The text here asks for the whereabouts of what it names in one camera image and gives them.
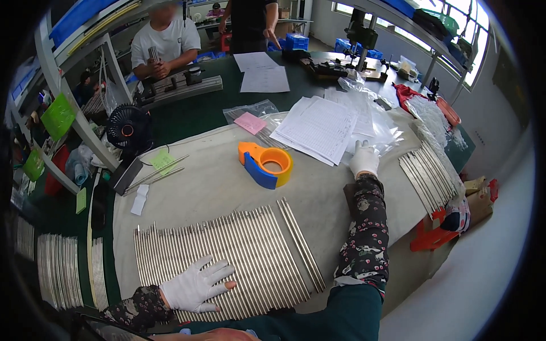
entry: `hand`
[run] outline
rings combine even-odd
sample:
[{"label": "hand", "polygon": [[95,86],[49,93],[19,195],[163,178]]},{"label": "hand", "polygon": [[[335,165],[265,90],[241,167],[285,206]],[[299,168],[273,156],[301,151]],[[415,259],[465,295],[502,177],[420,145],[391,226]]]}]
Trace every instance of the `hand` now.
[{"label": "hand", "polygon": [[171,66],[169,62],[159,61],[153,66],[152,75],[157,79],[163,79],[169,75]]},{"label": "hand", "polygon": [[349,161],[349,168],[354,174],[356,180],[361,173],[371,173],[377,176],[377,167],[379,167],[379,157],[375,154],[373,147],[368,146],[368,141],[357,141],[354,146],[354,156]]},{"label": "hand", "polygon": [[220,32],[220,34],[224,34],[225,32],[225,20],[223,19],[220,21],[220,25],[218,25],[218,32]]},{"label": "hand", "polygon": [[220,311],[220,307],[205,301],[235,287],[234,281],[214,285],[233,274],[235,267],[228,265],[228,261],[224,259],[201,270],[211,260],[211,255],[204,256],[191,264],[186,271],[159,286],[165,297],[165,303],[171,309],[193,313]]},{"label": "hand", "polygon": [[278,43],[277,37],[275,36],[275,30],[272,28],[266,28],[264,30],[264,37],[266,39],[269,39],[269,41],[272,41],[275,46],[280,50],[281,44]]}]

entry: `drill press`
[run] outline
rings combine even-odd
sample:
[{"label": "drill press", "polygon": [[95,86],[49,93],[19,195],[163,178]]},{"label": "drill press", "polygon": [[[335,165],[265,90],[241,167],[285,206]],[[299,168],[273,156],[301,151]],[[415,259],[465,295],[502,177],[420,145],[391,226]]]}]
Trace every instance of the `drill press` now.
[{"label": "drill press", "polygon": [[374,30],[377,17],[374,15],[370,21],[369,27],[364,27],[364,16],[365,12],[354,9],[353,14],[351,15],[351,22],[349,27],[344,31],[347,33],[347,39],[351,44],[351,49],[346,49],[343,53],[346,56],[350,56],[351,59],[358,57],[357,52],[357,43],[360,43],[363,47],[362,53],[360,54],[360,60],[357,64],[357,71],[363,71],[366,69],[366,55],[368,50],[373,50],[377,42],[377,32]]}]

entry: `white t-shirt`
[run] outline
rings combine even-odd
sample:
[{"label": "white t-shirt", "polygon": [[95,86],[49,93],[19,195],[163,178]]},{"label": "white t-shirt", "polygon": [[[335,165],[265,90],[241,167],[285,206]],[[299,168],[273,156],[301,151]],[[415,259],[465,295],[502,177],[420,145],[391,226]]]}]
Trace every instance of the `white t-shirt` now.
[{"label": "white t-shirt", "polygon": [[155,46],[160,58],[166,62],[180,57],[182,51],[201,49],[201,39],[190,18],[176,16],[169,27],[161,32],[156,31],[150,23],[144,25],[136,34],[131,45],[131,64],[133,69],[144,64],[150,58],[148,48]]}]

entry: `green table surface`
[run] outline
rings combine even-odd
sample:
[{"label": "green table surface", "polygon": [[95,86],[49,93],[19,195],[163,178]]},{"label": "green table surface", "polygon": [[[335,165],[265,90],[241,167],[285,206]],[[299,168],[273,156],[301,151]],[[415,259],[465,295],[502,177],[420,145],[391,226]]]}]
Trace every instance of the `green table surface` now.
[{"label": "green table surface", "polygon": [[[324,95],[325,88],[341,87],[337,81],[316,80],[300,64],[288,64],[281,58],[280,52],[268,52],[268,55],[279,65],[286,67],[290,92],[288,93],[239,93],[243,73],[239,71],[233,57],[220,58],[201,64],[205,69],[204,77],[220,75],[223,81],[223,90],[202,94],[182,99],[170,104],[158,106],[150,110],[152,115],[153,136],[156,146],[173,143],[195,136],[211,129],[227,124],[222,109],[235,106],[254,104],[265,99],[273,102],[279,111],[288,111],[302,96],[312,97]],[[343,58],[340,53],[311,52],[316,58]],[[370,59],[369,65],[377,63],[376,59]],[[419,84],[399,78],[396,72],[389,70],[385,83],[367,82],[366,86],[379,95],[397,103],[396,92],[391,83],[403,83],[412,89],[419,91]],[[460,172],[466,164],[475,145],[460,126],[462,136],[465,138],[468,148],[461,151],[453,142],[449,142],[446,153],[452,161],[457,172]],[[37,182],[36,188],[29,197],[29,203],[35,207],[31,223],[41,233],[61,234],[63,236],[78,237],[79,273],[84,304],[93,306],[91,288],[87,270],[87,217],[91,200],[93,177],[89,177],[84,183],[87,188],[87,208],[80,214],[75,214],[75,196],[66,190],[61,190],[55,197],[44,194],[45,172]],[[106,227],[102,231],[93,231],[93,238],[104,238],[104,272],[106,291],[110,303],[118,302],[120,290],[117,283],[114,265],[114,252],[112,249],[112,221],[115,193],[110,191],[106,198]]]}]

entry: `pink sticky note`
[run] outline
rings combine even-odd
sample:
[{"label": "pink sticky note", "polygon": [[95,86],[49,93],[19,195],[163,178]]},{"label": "pink sticky note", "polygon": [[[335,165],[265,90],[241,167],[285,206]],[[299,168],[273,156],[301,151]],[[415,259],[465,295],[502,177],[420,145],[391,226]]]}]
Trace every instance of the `pink sticky note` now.
[{"label": "pink sticky note", "polygon": [[235,119],[234,122],[243,127],[244,130],[248,131],[252,135],[256,135],[257,132],[262,130],[267,125],[264,120],[254,116],[249,112],[245,112],[240,117]]}]

